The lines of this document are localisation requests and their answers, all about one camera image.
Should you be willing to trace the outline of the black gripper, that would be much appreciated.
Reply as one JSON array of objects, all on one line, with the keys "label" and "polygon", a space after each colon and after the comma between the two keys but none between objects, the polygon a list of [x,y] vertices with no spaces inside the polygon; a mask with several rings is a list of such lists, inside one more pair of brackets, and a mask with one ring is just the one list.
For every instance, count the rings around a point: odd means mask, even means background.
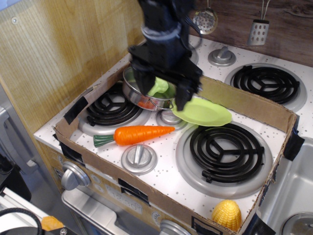
[{"label": "black gripper", "polygon": [[189,59],[189,30],[144,29],[143,33],[146,41],[128,49],[137,86],[143,95],[147,95],[157,76],[176,85],[175,103],[177,110],[182,111],[193,94],[202,90],[202,70]]}]

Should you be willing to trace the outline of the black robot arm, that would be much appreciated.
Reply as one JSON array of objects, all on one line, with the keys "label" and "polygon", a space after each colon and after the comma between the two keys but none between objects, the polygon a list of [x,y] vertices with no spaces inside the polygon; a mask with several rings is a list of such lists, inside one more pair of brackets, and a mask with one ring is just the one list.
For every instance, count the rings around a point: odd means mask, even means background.
[{"label": "black robot arm", "polygon": [[199,91],[202,70],[191,61],[189,28],[195,27],[189,18],[193,0],[140,0],[144,24],[141,27],[145,43],[130,46],[134,78],[143,95],[147,95],[159,77],[176,86],[177,110]]}]

